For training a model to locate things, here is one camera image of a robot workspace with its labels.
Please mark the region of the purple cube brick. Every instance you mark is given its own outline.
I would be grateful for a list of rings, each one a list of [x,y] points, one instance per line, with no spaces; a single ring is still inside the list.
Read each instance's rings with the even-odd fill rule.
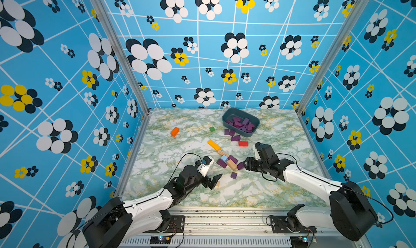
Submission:
[[[232,120],[234,121],[234,122],[238,122],[238,123],[240,123],[241,122],[241,118],[240,117],[233,117],[232,118]]]

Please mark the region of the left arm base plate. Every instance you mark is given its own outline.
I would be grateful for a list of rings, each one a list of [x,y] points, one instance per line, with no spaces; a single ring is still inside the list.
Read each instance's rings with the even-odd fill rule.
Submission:
[[[168,219],[164,219],[156,231],[162,233],[182,233],[184,226],[185,216],[172,215]]]

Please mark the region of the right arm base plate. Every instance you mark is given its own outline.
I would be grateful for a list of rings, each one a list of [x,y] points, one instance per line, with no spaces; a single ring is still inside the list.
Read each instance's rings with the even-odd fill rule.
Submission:
[[[269,215],[266,218],[266,224],[271,227],[273,233],[301,234],[312,235],[317,233],[315,226],[303,226],[295,219],[288,216]]]

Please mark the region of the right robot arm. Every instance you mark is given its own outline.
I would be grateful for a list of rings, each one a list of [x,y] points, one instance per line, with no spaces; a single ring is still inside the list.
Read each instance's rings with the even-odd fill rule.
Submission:
[[[284,220],[286,228],[297,233],[304,228],[322,227],[337,230],[351,241],[359,241],[374,225],[378,215],[358,184],[333,181],[299,166],[290,154],[276,153],[269,144],[256,143],[254,157],[243,162],[247,171],[267,174],[274,181],[299,186],[323,200],[327,207],[304,204],[292,208]]]

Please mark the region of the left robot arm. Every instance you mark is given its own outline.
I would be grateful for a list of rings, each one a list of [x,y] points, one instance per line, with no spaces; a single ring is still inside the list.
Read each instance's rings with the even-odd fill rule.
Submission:
[[[214,160],[203,157],[186,165],[179,175],[159,191],[148,196],[122,201],[112,198],[91,219],[82,233],[90,248],[117,248],[123,241],[147,231],[164,231],[171,215],[169,209],[182,202],[196,187],[214,189],[221,174],[207,175]]]

